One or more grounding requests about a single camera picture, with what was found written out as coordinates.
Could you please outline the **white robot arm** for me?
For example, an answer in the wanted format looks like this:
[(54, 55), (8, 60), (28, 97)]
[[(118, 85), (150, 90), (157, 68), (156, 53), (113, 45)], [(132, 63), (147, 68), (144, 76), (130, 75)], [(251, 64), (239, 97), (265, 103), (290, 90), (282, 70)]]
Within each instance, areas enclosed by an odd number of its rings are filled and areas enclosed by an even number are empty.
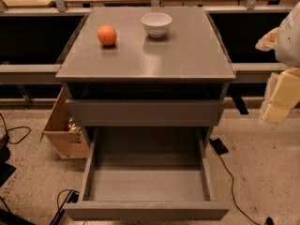
[(288, 68), (272, 73), (261, 106), (261, 125), (266, 128), (281, 123), (300, 102), (300, 2), (280, 26), (258, 40), (255, 48), (275, 51), (276, 59)]

